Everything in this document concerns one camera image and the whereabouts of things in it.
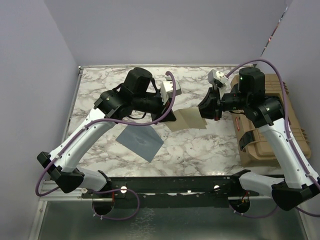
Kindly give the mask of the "beige letter paper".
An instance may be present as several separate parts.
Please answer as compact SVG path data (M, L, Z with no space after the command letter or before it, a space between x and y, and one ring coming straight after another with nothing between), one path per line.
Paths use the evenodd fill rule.
M176 121L167 121L164 123L171 132L207 128L207 122L201 117L198 107L178 109L175 110L173 114Z

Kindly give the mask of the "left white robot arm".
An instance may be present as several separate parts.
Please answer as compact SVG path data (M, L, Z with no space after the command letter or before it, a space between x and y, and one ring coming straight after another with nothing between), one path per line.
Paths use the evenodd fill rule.
M94 102L85 120L63 143L50 152L42 151L36 157L44 173L68 194L77 188L93 190L106 197L111 190L106 174L101 171L82 170L79 162L94 143L116 124L144 127L173 119L172 107L177 87L148 92L145 86L129 88L124 83L104 91Z

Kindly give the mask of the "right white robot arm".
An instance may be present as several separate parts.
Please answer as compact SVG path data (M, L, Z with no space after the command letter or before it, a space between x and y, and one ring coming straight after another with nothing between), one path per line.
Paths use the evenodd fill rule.
M242 68L238 76L237 86L227 93L229 78L215 69L209 72L212 86L198 105L200 115L218 121L223 112L244 113L270 144L284 177L268 177L245 169L231 177L229 189L236 196L246 191L268 196L279 208L289 211L320 193L320 177L289 127L286 99L266 95L265 74L256 67Z

